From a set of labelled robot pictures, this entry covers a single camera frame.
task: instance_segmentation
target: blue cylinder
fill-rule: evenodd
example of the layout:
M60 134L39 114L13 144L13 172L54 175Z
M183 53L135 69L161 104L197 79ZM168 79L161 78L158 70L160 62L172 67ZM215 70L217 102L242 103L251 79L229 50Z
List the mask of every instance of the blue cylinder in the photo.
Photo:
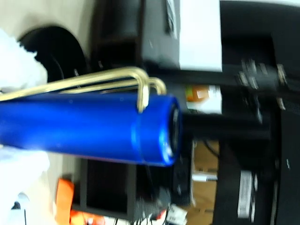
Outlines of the blue cylinder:
M151 95L46 93L0 102L0 144L105 161L166 166L181 137L176 98Z

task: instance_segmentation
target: white label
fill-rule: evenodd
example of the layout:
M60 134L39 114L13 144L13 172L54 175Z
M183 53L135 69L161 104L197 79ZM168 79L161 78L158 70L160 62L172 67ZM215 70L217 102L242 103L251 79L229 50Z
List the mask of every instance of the white label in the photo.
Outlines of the white label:
M187 211L173 204L169 209L166 220L171 224L185 225L187 223L186 215L187 215Z
M219 86L209 85L208 96L210 98L222 98L221 89Z
M238 204L238 218L249 218L252 194L252 173L251 171L240 172L240 193Z
M187 224L186 219L181 219L181 218L177 218L177 217L174 217L174 216L170 216L169 214L167 216L167 222L169 222L170 224L175 224L175 225L185 225L185 224Z

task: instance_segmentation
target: white paper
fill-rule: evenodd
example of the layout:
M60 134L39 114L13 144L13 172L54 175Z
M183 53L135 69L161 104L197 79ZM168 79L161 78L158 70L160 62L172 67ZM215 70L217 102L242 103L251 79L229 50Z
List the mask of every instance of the white paper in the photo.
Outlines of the white paper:
M222 71L219 0L180 1L180 68Z

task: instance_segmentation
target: floor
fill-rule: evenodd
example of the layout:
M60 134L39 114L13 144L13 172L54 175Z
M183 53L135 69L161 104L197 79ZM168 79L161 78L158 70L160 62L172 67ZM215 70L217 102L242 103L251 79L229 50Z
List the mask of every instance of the floor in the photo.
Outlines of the floor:
M79 41L88 56L90 21L96 0L0 0L0 29L16 39L33 28L57 24L68 29ZM55 199L57 180L62 175L75 179L78 160L73 156L49 153L47 174L33 185L28 193L38 201L42 196Z

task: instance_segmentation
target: metal hook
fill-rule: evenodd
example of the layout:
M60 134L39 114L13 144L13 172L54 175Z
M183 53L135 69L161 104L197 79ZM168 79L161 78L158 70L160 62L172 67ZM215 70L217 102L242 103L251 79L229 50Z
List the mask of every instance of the metal hook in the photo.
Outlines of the metal hook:
M117 92L117 91L134 90L134 89L138 88L137 85L138 85L137 80L116 81L116 82L92 85L89 87L64 90L64 91L61 91L60 93L78 94L78 93L84 93L84 92L90 92L90 91L104 90L101 92L104 94L104 93L111 93L111 92ZM149 78L149 85L150 85L150 87L153 87L156 89L158 95L165 95L167 92L165 83L156 77Z
M137 109L138 112L142 113L149 103L149 77L144 70L137 67L125 67L97 72L93 74L86 74L78 77L68 78L62 81L51 82L34 88L5 93L0 95L0 101L7 101L15 98L70 88L78 85L85 85L126 77L133 77L136 79L138 85Z

